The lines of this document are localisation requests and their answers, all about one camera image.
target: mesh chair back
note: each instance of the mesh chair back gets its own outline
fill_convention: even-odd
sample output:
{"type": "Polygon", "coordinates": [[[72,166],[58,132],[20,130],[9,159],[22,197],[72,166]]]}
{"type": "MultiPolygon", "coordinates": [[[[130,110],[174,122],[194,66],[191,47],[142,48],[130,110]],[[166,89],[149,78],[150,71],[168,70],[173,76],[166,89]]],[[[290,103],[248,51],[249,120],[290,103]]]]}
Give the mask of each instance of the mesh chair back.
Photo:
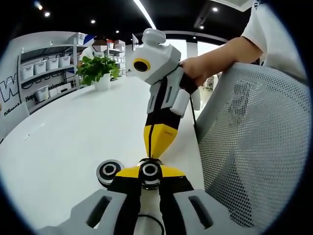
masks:
{"type": "Polygon", "coordinates": [[[271,68],[236,63],[197,120],[205,191],[231,218],[263,232],[288,203],[306,163],[309,88],[271,68]]]}

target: person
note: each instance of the person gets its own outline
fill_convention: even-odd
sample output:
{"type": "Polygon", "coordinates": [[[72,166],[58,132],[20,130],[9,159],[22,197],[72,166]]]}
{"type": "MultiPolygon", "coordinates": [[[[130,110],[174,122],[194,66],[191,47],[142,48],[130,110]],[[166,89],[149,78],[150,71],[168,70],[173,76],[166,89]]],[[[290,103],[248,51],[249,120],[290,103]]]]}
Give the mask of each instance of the person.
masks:
{"type": "Polygon", "coordinates": [[[241,37],[216,50],[182,61],[182,67],[201,86],[207,78],[235,62],[252,63],[259,58],[264,61],[263,66],[306,79],[290,35],[265,0],[254,0],[249,22],[241,37]]]}
{"type": "Polygon", "coordinates": [[[107,48],[107,40],[104,36],[95,36],[94,42],[92,46],[83,50],[80,55],[79,61],[77,63],[77,67],[79,68],[83,63],[83,57],[86,56],[89,59],[93,59],[94,57],[104,56],[104,51],[107,48]]]}

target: human hand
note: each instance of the human hand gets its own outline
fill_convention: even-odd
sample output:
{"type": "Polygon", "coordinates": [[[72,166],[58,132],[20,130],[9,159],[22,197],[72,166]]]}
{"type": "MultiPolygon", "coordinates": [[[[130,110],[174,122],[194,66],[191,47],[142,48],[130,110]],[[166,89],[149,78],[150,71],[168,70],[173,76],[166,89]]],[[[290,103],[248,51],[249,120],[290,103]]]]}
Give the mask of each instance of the human hand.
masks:
{"type": "Polygon", "coordinates": [[[208,78],[206,66],[200,56],[183,60],[180,65],[182,66],[184,73],[195,80],[198,87],[208,78]]]}

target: gray gripper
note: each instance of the gray gripper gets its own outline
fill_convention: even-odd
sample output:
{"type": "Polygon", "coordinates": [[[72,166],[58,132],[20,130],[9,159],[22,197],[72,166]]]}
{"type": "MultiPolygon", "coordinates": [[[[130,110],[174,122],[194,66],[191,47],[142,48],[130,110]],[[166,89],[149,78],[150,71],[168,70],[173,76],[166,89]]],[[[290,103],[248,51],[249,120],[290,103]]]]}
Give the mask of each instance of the gray gripper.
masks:
{"type": "Polygon", "coordinates": [[[232,221],[228,209],[201,189],[178,192],[174,197],[180,208],[187,235],[257,234],[254,228],[244,228],[232,221]]]}
{"type": "Polygon", "coordinates": [[[72,208],[70,218],[59,226],[38,230],[39,235],[113,235],[126,195],[98,190],[72,208]]]}

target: yellow lens ring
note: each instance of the yellow lens ring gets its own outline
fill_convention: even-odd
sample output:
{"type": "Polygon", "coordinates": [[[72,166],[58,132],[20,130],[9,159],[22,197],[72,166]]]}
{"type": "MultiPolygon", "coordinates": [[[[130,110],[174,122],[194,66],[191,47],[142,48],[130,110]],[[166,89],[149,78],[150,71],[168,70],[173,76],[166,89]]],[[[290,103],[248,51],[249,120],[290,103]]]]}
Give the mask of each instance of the yellow lens ring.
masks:
{"type": "Polygon", "coordinates": [[[142,58],[134,59],[133,65],[134,65],[134,68],[139,72],[146,72],[146,71],[149,71],[151,68],[149,61],[142,59],[142,58]]]}

